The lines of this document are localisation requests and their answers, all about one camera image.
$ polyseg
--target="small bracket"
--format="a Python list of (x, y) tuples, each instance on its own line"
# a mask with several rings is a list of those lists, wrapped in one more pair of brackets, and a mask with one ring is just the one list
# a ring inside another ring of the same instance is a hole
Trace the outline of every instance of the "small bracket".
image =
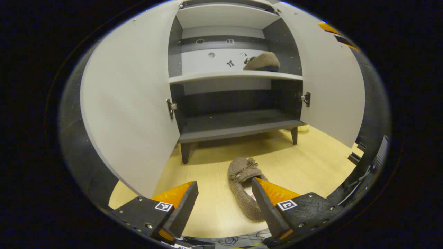
[(358, 143), (357, 148), (360, 149), (361, 151), (365, 152), (366, 145), (364, 145), (362, 142), (360, 142), (360, 143)]
[(173, 104), (170, 99), (167, 99), (166, 103), (167, 103), (167, 107), (169, 110), (169, 117), (171, 118), (171, 120), (173, 120), (174, 119), (174, 111), (177, 109), (177, 104)]
[(311, 105), (311, 93), (306, 92), (304, 96), (301, 96), (300, 99), (306, 103), (306, 107), (309, 107)]
[(361, 157), (359, 157), (357, 154), (355, 154), (354, 152), (348, 156), (349, 161), (353, 162), (355, 165), (358, 164), (358, 162), (360, 162)]

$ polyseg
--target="brown slipper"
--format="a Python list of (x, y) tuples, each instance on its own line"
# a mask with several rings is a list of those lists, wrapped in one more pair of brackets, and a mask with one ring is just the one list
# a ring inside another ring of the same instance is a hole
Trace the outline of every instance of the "brown slipper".
[(252, 57), (249, 60), (245, 60), (246, 66), (243, 70), (259, 70), (259, 71), (271, 71), (278, 72), (280, 68), (280, 62), (277, 56), (272, 52), (264, 52), (257, 57)]
[(248, 185), (251, 184), (254, 177), (267, 181), (266, 177), (257, 166), (258, 164), (252, 158), (236, 158), (229, 165), (228, 180), (229, 187), (234, 193), (244, 214), (251, 220), (263, 221), (263, 215), (257, 201), (253, 198), (252, 191), (248, 194), (245, 190), (249, 189)]

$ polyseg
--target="cabinet back panel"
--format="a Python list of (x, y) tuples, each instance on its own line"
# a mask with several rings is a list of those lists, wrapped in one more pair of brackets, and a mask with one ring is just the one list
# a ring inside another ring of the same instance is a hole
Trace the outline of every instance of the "cabinet back panel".
[(236, 90), (270, 90), (268, 78), (217, 78), (184, 83), (184, 94), (211, 93)]
[(208, 35), (241, 35), (264, 39), (261, 29), (237, 26), (204, 26), (183, 29), (182, 39)]
[(177, 99), (177, 106), (186, 117), (276, 107), (271, 90), (238, 90), (186, 95)]
[[(204, 49), (184, 52), (182, 53), (183, 75), (243, 71), (244, 62), (247, 58), (259, 56), (263, 52), (265, 51), (239, 48)], [(214, 53), (215, 56), (210, 57), (209, 53)]]
[(245, 35), (204, 35), (181, 41), (182, 53), (204, 49), (251, 49), (268, 51), (268, 42), (265, 39), (248, 37)]

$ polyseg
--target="wooden floor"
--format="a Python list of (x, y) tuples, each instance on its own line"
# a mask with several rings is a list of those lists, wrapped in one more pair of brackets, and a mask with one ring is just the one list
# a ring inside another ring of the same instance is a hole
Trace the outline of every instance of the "wooden floor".
[[(301, 195), (315, 192), (322, 197), (332, 193), (355, 165), (347, 157), (362, 156), (329, 135), (306, 125), (292, 145), (291, 132), (275, 132), (233, 139), (201, 142), (182, 164), (176, 146), (155, 189), (155, 195), (196, 180), (199, 195), (183, 232), (191, 237), (230, 237), (267, 228), (266, 222), (252, 222), (242, 213), (227, 180), (229, 163), (236, 157), (253, 157), (268, 180)], [(136, 194), (118, 182), (109, 200), (116, 209)]]

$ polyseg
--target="white cabinet door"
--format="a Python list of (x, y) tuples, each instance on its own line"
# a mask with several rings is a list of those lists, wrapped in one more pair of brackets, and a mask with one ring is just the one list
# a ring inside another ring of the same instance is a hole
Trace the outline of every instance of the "white cabinet door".
[(322, 20), (281, 2), (282, 13), (300, 54), (303, 92), (311, 93), (311, 105), (302, 106), (300, 120), (352, 147), (360, 131), (365, 109), (365, 87), (351, 48), (319, 26)]
[(91, 142), (134, 192), (152, 197), (179, 138), (166, 100), (168, 41), (178, 1), (151, 8), (107, 34), (83, 74), (80, 103)]

